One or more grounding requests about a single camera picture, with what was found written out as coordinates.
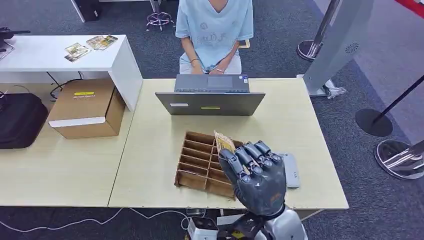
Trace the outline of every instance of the robot finger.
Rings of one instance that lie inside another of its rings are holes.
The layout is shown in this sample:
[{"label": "robot finger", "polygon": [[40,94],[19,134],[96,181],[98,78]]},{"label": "robot finger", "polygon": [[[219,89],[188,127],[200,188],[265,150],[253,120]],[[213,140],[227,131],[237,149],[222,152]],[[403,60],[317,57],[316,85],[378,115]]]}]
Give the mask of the robot finger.
[{"label": "robot finger", "polygon": [[219,152],[219,163],[229,180],[234,184],[238,179],[248,183],[251,181],[243,169],[243,165],[230,150],[224,148]]},{"label": "robot finger", "polygon": [[271,151],[271,148],[269,146],[267,146],[263,141],[258,141],[257,143],[254,144],[254,146],[260,150],[260,152],[268,157],[269,159],[271,159],[272,161],[276,162],[276,163],[281,163],[283,161],[283,159],[281,158],[281,156],[279,156],[278,154],[275,154],[273,151]]},{"label": "robot finger", "polygon": [[261,175],[264,171],[260,166],[258,166],[253,158],[245,151],[242,146],[239,146],[235,149],[235,155],[240,160],[241,164],[245,165],[247,169],[256,175]]},{"label": "robot finger", "polygon": [[259,149],[257,149],[250,141],[247,142],[243,148],[264,170],[266,168],[271,168],[274,165],[273,162],[267,158]]}]

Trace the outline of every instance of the remote control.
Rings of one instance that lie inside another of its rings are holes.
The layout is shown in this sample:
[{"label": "remote control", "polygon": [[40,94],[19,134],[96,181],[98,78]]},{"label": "remote control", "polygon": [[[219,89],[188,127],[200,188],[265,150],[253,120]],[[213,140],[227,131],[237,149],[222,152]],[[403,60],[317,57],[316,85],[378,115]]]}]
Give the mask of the remote control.
[{"label": "remote control", "polygon": [[282,157],[285,167],[285,181],[289,189],[297,189],[301,186],[299,178],[298,165],[293,154],[288,152],[279,152],[278,155]]}]

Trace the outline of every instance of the light blue t-shirt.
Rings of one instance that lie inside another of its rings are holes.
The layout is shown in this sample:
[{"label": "light blue t-shirt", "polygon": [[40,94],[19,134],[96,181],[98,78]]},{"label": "light blue t-shirt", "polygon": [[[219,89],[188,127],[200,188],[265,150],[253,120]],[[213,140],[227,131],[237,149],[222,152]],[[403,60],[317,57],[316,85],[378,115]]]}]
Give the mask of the light blue t-shirt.
[{"label": "light blue t-shirt", "polygon": [[[236,41],[253,38],[252,0],[228,0],[219,13],[209,0],[180,0],[175,36],[190,37],[203,70],[210,71]],[[190,63],[186,53],[179,61]]]}]

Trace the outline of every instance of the yellow sticker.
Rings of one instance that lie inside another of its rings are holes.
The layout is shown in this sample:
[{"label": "yellow sticker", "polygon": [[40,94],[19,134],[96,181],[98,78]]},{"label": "yellow sticker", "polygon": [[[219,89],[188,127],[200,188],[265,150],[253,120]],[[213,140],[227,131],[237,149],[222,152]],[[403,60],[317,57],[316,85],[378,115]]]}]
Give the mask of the yellow sticker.
[{"label": "yellow sticker", "polygon": [[74,95],[74,96],[81,96],[81,95],[94,95],[94,92],[93,92],[93,91],[75,92],[73,95]]},{"label": "yellow sticker", "polygon": [[243,233],[241,233],[240,231],[233,231],[231,234],[233,237],[235,237],[236,239],[241,239],[243,237],[245,237],[245,235]]},{"label": "yellow sticker", "polygon": [[202,106],[200,109],[221,109],[220,106]]}]

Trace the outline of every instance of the cardboard compartment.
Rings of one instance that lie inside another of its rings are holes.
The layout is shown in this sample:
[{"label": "cardboard compartment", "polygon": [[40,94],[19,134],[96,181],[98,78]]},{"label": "cardboard compartment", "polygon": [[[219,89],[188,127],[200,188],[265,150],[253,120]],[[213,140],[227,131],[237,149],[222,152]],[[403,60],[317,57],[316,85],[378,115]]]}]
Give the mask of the cardboard compartment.
[{"label": "cardboard compartment", "polygon": [[207,175],[208,170],[181,162],[178,164],[175,185],[178,187],[183,185],[192,189],[204,190]]},{"label": "cardboard compartment", "polygon": [[193,142],[198,142],[207,145],[213,145],[215,137],[212,135],[206,135],[198,132],[188,131],[185,133],[185,139]]},{"label": "cardboard compartment", "polygon": [[204,169],[208,169],[209,167],[209,161],[187,155],[181,155],[179,157],[179,162]]},{"label": "cardboard compartment", "polygon": [[219,163],[219,159],[218,159],[218,155],[216,154],[212,154],[212,156],[210,156],[210,161],[214,162],[214,163]]},{"label": "cardboard compartment", "polygon": [[212,169],[218,169],[218,170],[221,170],[221,171],[223,170],[223,168],[221,167],[221,164],[219,162],[211,161],[209,167],[212,168]]},{"label": "cardboard compartment", "polygon": [[212,151],[212,145],[207,145],[205,143],[200,143],[200,142],[191,141],[191,140],[185,140],[183,147],[188,149],[198,150],[207,154],[210,154]]},{"label": "cardboard compartment", "polygon": [[207,173],[207,177],[209,179],[215,179],[215,180],[219,180],[219,181],[224,182],[224,183],[231,184],[230,180],[228,180],[225,173],[223,171],[219,170],[219,169],[209,168],[209,171]]},{"label": "cardboard compartment", "polygon": [[[243,145],[234,141],[236,147]],[[179,156],[175,186],[186,186],[235,199],[230,180],[222,171],[215,137],[188,131]]]},{"label": "cardboard compartment", "polygon": [[195,158],[203,159],[203,160],[206,160],[206,161],[209,161],[209,159],[211,158],[210,153],[205,153],[203,151],[199,151],[199,150],[195,150],[195,149],[191,149],[191,148],[186,148],[186,147],[182,148],[181,155],[195,157]]},{"label": "cardboard compartment", "polygon": [[230,198],[235,197],[231,184],[211,178],[208,178],[206,181],[205,191]]}]

